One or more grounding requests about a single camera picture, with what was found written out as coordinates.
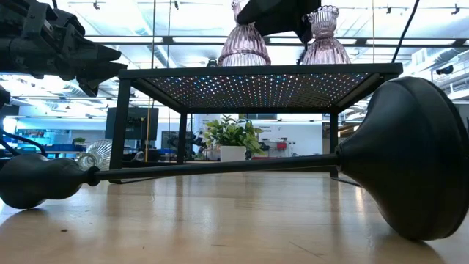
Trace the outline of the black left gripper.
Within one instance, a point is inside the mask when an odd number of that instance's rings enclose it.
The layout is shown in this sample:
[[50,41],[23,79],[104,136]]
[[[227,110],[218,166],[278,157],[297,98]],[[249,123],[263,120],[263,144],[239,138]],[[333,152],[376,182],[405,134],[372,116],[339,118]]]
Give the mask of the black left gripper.
[[[102,82],[126,70],[121,52],[84,38],[75,15],[61,9],[25,9],[21,29],[21,70],[34,77],[78,78],[81,90],[97,97]],[[85,61],[104,62],[86,66]]]

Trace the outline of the clear ribbed glass candle holder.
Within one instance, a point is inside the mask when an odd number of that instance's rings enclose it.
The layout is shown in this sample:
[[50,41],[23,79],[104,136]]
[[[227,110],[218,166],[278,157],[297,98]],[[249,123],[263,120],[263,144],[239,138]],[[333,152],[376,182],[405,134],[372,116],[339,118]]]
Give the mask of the clear ribbed glass candle holder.
[[99,140],[89,145],[86,152],[77,154],[76,162],[82,170],[96,166],[100,171],[107,171],[110,167],[111,151],[112,141]]

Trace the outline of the black perforated metal shelf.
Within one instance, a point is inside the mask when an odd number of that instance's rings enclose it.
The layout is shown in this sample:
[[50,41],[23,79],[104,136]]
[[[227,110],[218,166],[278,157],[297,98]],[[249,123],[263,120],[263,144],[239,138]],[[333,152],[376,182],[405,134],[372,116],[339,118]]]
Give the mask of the black perforated metal shelf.
[[189,114],[329,114],[331,151],[327,155],[260,161],[218,162],[125,169],[122,167],[124,125],[114,127],[111,168],[97,173],[100,180],[200,175],[274,169],[334,167],[357,180],[375,172],[399,175],[404,165],[385,142],[339,143],[338,115],[360,99],[377,99],[385,81],[402,72],[400,64],[290,65],[199,67],[123,70],[117,111],[128,111],[128,90],[149,95],[180,114],[180,133]]

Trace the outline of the black monitor screen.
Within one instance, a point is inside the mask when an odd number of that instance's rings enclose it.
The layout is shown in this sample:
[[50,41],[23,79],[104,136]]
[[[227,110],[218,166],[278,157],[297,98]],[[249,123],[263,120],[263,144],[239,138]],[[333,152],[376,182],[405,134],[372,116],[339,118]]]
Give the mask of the black monitor screen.
[[109,108],[106,118],[105,138],[114,138],[114,124],[118,121],[125,124],[125,139],[145,140],[147,137],[147,122],[149,120],[149,140],[155,141],[158,132],[158,115],[158,108],[129,108],[126,117],[117,115],[116,108]]

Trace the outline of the black overhead crossbar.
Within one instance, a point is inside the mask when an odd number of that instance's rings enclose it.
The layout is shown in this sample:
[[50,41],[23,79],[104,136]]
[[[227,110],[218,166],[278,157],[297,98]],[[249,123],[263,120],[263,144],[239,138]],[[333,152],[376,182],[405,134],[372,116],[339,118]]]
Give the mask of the black overhead crossbar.
[[[103,45],[223,45],[227,37],[222,36],[85,36],[92,42]],[[337,37],[345,47],[375,47],[393,48],[399,44],[399,38],[365,38],[365,37]],[[296,37],[264,37],[267,45],[273,46],[301,46]],[[468,38],[407,38],[401,42],[404,48],[469,48]]]

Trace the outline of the yellow pole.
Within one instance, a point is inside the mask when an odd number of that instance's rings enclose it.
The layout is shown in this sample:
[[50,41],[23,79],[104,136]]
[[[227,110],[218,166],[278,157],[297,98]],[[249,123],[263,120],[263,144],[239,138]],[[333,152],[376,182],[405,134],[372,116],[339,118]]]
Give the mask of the yellow pole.
[[147,105],[147,131],[146,131],[146,139],[145,139],[145,146],[144,146],[144,162],[148,162],[148,151],[149,151],[149,136],[150,136],[150,127],[151,127],[151,110],[152,110],[152,98],[148,98],[148,105]]

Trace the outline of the white machine with red part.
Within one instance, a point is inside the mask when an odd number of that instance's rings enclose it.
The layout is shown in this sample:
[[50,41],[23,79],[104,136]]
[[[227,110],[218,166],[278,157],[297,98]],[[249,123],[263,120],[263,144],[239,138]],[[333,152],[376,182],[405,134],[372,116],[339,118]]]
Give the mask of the white machine with red part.
[[265,155],[268,158],[288,158],[297,154],[296,142],[290,141],[288,138],[262,139],[262,143],[268,147],[265,150]]

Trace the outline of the green plant in white pot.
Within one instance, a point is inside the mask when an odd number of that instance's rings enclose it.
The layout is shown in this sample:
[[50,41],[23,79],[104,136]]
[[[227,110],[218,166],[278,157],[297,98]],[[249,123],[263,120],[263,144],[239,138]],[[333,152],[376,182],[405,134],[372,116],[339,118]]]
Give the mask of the green plant in white pot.
[[220,150],[221,162],[244,161],[246,152],[263,154],[259,143],[262,129],[255,128],[250,120],[235,120],[224,115],[220,120],[209,121],[206,126],[205,144]]

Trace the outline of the black plunger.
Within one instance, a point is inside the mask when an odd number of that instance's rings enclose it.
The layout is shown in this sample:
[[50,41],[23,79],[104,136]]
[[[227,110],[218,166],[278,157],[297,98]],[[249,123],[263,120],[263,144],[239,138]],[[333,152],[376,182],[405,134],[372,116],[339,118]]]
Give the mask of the black plunger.
[[381,84],[358,130],[331,154],[101,171],[28,153],[0,168],[0,200],[29,209],[103,180],[321,166],[335,166],[365,188],[385,221],[409,240],[447,238],[469,211],[469,134],[443,90],[414,77]]

